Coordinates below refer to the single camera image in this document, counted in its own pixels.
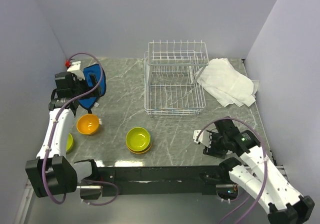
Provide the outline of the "green shallow bowl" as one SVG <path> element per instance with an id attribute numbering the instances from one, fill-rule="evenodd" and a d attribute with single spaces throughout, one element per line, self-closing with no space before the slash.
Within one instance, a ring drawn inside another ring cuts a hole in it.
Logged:
<path id="1" fill-rule="evenodd" d="M 152 146 L 152 136 L 147 129 L 134 127 L 128 131 L 125 144 L 134 151 L 143 151 Z"/>

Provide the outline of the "orange shallow bowl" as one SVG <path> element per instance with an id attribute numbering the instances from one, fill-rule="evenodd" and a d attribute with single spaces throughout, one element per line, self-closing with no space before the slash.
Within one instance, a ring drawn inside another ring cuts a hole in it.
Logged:
<path id="1" fill-rule="evenodd" d="M 143 151 L 134 151 L 134 150 L 132 150 L 132 149 L 130 149 L 129 147 L 128 147 L 128 150 L 130 151 L 130 152 L 132 152 L 132 153 L 134 153 L 134 154 L 144 154 L 144 153 L 146 153 L 146 152 L 148 152 L 149 150 L 151 149 L 151 146 L 149 146 L 147 149 L 145 149 L 145 150 L 143 150 Z"/>

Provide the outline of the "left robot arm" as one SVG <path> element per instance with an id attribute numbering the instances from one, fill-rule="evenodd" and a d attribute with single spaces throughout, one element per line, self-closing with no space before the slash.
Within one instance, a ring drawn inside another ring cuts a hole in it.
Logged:
<path id="1" fill-rule="evenodd" d="M 44 142 L 36 158 L 25 165 L 28 179 L 39 198 L 65 196 L 74 192 L 82 180 L 94 185 L 100 179 L 93 159 L 72 165 L 66 159 L 66 154 L 69 130 L 81 100 L 97 100 L 105 94 L 105 73 L 99 71 L 78 76 L 68 71 L 61 72 L 55 75 L 55 84 L 48 105 L 49 125 Z"/>

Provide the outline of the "white wire dish rack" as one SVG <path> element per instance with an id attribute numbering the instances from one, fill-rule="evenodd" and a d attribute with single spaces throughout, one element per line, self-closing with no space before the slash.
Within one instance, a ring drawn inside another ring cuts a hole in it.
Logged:
<path id="1" fill-rule="evenodd" d="M 150 116 L 197 115 L 206 106 L 200 76 L 209 63 L 203 41 L 151 41 L 144 56 L 144 108 Z"/>

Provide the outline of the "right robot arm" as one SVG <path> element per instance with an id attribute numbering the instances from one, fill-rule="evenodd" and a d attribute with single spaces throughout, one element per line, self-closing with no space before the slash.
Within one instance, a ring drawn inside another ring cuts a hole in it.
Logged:
<path id="1" fill-rule="evenodd" d="M 254 202 L 236 221 L 240 223 L 259 204 L 271 224 L 303 224 L 310 219 L 315 203 L 310 196 L 295 189 L 274 165 L 266 153 L 266 146 L 249 125 L 240 132 L 236 119 L 223 117 L 214 120 L 216 132 L 211 133 L 210 155 L 225 155 L 231 151 L 236 157 L 219 164 L 219 181 L 242 187 Z"/>

